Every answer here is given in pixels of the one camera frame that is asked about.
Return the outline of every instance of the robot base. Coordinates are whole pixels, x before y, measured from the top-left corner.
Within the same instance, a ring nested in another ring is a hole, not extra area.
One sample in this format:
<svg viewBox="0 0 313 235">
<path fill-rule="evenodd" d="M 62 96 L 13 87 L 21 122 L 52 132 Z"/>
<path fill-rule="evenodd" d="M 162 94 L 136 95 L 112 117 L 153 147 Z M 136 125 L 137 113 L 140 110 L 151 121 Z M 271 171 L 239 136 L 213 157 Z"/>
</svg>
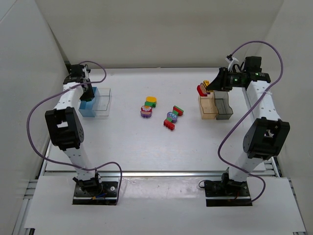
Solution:
<svg viewBox="0 0 313 235">
<path fill-rule="evenodd" d="M 105 197 L 99 197 L 93 199 L 95 195 L 91 195 L 88 192 L 84 192 L 80 189 L 76 183 L 74 196 L 73 196 L 73 205 L 116 205 L 116 196 L 117 196 L 117 186 L 118 182 L 116 181 L 104 181 L 101 182 L 103 186 L 103 192 L 106 194 Z"/>
<path fill-rule="evenodd" d="M 216 190 L 221 181 L 205 181 L 205 197 L 207 207 L 246 207 L 252 206 L 247 183 L 241 188 L 228 187 L 227 190 Z"/>
</svg>

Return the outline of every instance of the purple cable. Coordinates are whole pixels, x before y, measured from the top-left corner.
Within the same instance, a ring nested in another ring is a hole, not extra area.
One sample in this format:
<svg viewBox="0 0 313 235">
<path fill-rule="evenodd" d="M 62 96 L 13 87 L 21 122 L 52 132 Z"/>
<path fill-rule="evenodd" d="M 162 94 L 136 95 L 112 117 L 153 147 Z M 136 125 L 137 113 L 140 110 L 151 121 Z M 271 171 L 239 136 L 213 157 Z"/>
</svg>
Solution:
<svg viewBox="0 0 313 235">
<path fill-rule="evenodd" d="M 224 143 L 226 142 L 226 140 L 227 140 L 227 139 L 229 138 L 229 136 L 236 130 L 236 128 L 240 125 L 240 123 L 242 123 L 242 121 L 243 121 L 243 120 L 252 112 L 252 110 L 261 102 L 261 100 L 263 99 L 263 97 L 266 95 L 267 91 L 268 91 L 269 89 L 271 89 L 275 84 L 277 84 L 277 83 L 280 81 L 280 79 L 281 79 L 282 76 L 283 76 L 283 72 L 284 72 L 284 64 L 283 64 L 283 59 L 282 59 L 281 55 L 279 54 L 278 50 L 277 50 L 274 46 L 272 46 L 271 44 L 269 44 L 269 43 L 267 43 L 267 42 L 264 42 L 264 41 L 249 41 L 249 42 L 246 42 L 246 43 L 240 45 L 238 48 L 236 48 L 236 49 L 232 52 L 231 55 L 233 55 L 236 51 L 238 51 L 238 50 L 239 50 L 240 48 L 242 48 L 243 46 L 245 46 L 245 45 L 247 45 L 247 44 L 250 44 L 250 43 L 262 43 L 262 44 L 268 45 L 270 48 L 272 48 L 272 49 L 275 51 L 275 53 L 277 54 L 277 56 L 278 56 L 278 58 L 279 58 L 279 61 L 280 61 L 280 74 L 279 74 L 278 79 L 277 79 L 275 82 L 273 82 L 272 84 L 270 84 L 269 87 L 267 87 L 267 88 L 264 90 L 264 92 L 263 92 L 263 94 L 261 95 L 261 97 L 255 102 L 255 104 L 248 110 L 248 112 L 246 112 L 246 114 L 236 123 L 236 125 L 235 125 L 235 126 L 230 130 L 230 132 L 225 136 L 225 138 L 222 140 L 222 142 L 221 142 L 221 144 L 220 144 L 220 146 L 219 146 L 219 149 L 218 149 L 218 151 L 217 151 L 217 154 L 218 154 L 219 158 L 220 158 L 224 163 L 226 163 L 226 164 L 228 164 L 228 165 L 230 165 L 230 166 L 232 166 L 232 167 L 234 167 L 234 168 L 236 168 L 236 169 L 238 169 L 238 170 L 241 170 L 241 171 L 243 171 L 244 173 L 249 174 L 250 176 L 256 177 L 256 178 L 260 179 L 260 180 L 263 182 L 262 191 L 260 192 L 260 194 L 259 194 L 256 198 L 254 198 L 253 200 L 251 200 L 251 202 L 254 202 L 254 201 L 258 200 L 258 199 L 262 196 L 262 194 L 264 193 L 264 191 L 265 191 L 266 183 L 265 183 L 264 179 L 263 179 L 262 177 L 258 176 L 258 175 L 251 174 L 251 173 L 249 173 L 248 171 L 246 171 L 245 169 L 242 169 L 242 168 L 240 168 L 240 167 L 238 167 L 238 166 L 236 166 L 236 165 L 234 165 L 234 164 L 232 164 L 232 163 L 226 161 L 226 160 L 225 160 L 224 158 L 222 158 L 222 156 L 221 156 L 221 149 L 222 149 L 222 146 L 224 145 Z"/>
<path fill-rule="evenodd" d="M 54 94 L 54 95 L 52 95 L 52 96 L 50 96 L 50 97 L 48 97 L 48 98 L 46 98 L 46 99 L 40 101 L 38 104 L 36 104 L 36 105 L 34 106 L 34 108 L 31 109 L 31 111 L 29 112 L 28 117 L 27 117 L 27 122 L 26 122 L 27 137 L 28 137 L 30 146 L 31 146 L 32 149 L 35 151 L 35 153 L 36 153 L 39 157 L 41 157 L 42 159 L 47 160 L 48 162 L 52 162 L 52 163 L 56 163 L 56 164 L 60 164 L 60 165 L 69 165 L 69 166 L 73 166 L 73 167 L 75 167 L 75 168 L 82 169 L 82 170 L 86 170 L 86 171 L 97 170 L 97 169 L 100 169 L 100 168 L 102 168 L 102 167 L 104 167 L 104 166 L 106 166 L 106 165 L 109 165 L 109 164 L 115 164 L 115 165 L 117 165 L 118 168 L 119 168 L 119 171 L 120 171 L 120 175 L 121 175 L 121 180 L 120 180 L 120 184 L 118 185 L 117 196 L 116 196 L 116 204 L 117 204 L 118 199 L 119 199 L 119 192 L 120 192 L 120 188 L 121 188 L 121 183 L 122 183 L 122 177 L 123 177 L 122 168 L 121 168 L 121 166 L 120 166 L 118 163 L 116 163 L 116 162 L 108 162 L 108 163 L 104 163 L 104 164 L 102 164 L 102 165 L 100 165 L 100 166 L 98 166 L 98 167 L 91 168 L 91 169 L 87 169 L 87 168 L 83 168 L 82 166 L 79 166 L 79 165 L 55 161 L 55 160 L 52 160 L 52 159 L 50 159 L 50 158 L 46 158 L 43 154 L 41 154 L 41 153 L 36 149 L 36 147 L 35 147 L 35 145 L 34 145 L 34 142 L 33 142 L 32 138 L 31 138 L 31 135 L 30 135 L 30 130 L 29 130 L 30 118 L 31 118 L 33 112 L 34 112 L 41 104 L 43 104 L 43 103 L 45 103 L 46 101 L 51 100 L 51 99 L 53 99 L 53 98 L 55 98 L 55 97 L 57 97 L 57 96 L 63 95 L 63 94 L 65 94 L 66 92 L 69 92 L 71 89 L 74 89 L 74 88 L 76 88 L 76 87 L 78 87 L 78 86 L 87 85 L 87 84 L 101 83 L 101 82 L 103 82 L 103 81 L 106 79 L 106 77 L 107 77 L 107 72 L 106 72 L 106 70 L 105 70 L 105 68 L 104 68 L 103 66 L 101 66 L 100 64 L 98 64 L 98 63 L 96 63 L 96 62 L 88 61 L 88 60 L 83 61 L 83 62 L 81 62 L 80 64 L 83 64 L 83 63 L 93 63 L 93 64 L 99 66 L 100 68 L 102 68 L 102 70 L 103 70 L 103 72 L 104 72 L 104 77 L 103 77 L 103 79 L 100 80 L 100 81 L 84 82 L 84 83 L 80 83 L 80 84 L 74 85 L 74 86 L 68 88 L 67 90 L 64 90 L 64 91 L 62 91 L 62 92 L 59 92 L 59 93 L 57 93 L 57 94 Z"/>
</svg>

